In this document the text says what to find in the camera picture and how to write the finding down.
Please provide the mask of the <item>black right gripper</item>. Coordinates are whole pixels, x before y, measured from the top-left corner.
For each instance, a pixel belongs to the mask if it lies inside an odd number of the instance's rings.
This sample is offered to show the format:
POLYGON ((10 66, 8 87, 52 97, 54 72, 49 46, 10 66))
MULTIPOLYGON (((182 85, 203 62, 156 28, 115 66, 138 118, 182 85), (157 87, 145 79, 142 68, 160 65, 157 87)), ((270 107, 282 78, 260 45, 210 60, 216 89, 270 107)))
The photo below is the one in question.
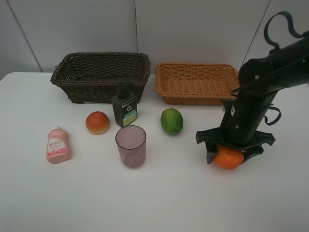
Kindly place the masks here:
POLYGON ((273 145, 275 138, 271 133, 258 131, 257 128, 269 109, 275 93, 262 97, 241 93, 233 105, 229 105, 220 127, 198 131, 197 143, 205 142, 207 164, 211 164, 218 154, 217 145, 241 149, 244 155, 243 163, 261 155, 262 144, 273 145))

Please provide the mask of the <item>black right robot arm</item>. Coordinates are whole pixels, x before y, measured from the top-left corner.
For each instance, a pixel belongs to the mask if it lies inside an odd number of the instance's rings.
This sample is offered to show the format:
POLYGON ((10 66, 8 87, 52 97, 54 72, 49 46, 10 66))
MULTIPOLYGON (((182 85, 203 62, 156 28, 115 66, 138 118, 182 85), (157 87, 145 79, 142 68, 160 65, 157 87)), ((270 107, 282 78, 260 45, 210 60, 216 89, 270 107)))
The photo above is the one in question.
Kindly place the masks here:
POLYGON ((278 91, 309 81, 309 39, 303 38, 284 48, 274 49, 265 58, 248 60, 239 71, 239 87, 232 90, 234 100, 221 99, 225 114, 219 127, 196 133, 196 142, 206 145, 207 163, 212 163, 219 146, 240 150, 247 161, 263 153, 263 144, 273 145, 271 133, 258 131, 267 110, 278 110, 272 102, 278 91))

